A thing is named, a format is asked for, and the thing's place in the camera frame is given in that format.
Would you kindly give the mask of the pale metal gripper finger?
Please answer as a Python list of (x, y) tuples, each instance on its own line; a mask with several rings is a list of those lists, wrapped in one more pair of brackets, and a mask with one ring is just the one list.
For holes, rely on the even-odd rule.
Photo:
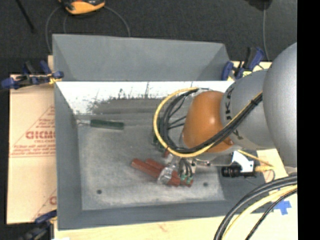
[(156, 182), (158, 184), (164, 184), (164, 185), (167, 185), (169, 183), (169, 181), (172, 179), (172, 176), (173, 176), (173, 172), (176, 170), (176, 167), (175, 166), (165, 166), (159, 176), (157, 177), (157, 180)]
[(169, 154), (166, 158), (166, 166), (171, 170), (176, 170), (179, 167), (180, 157)]

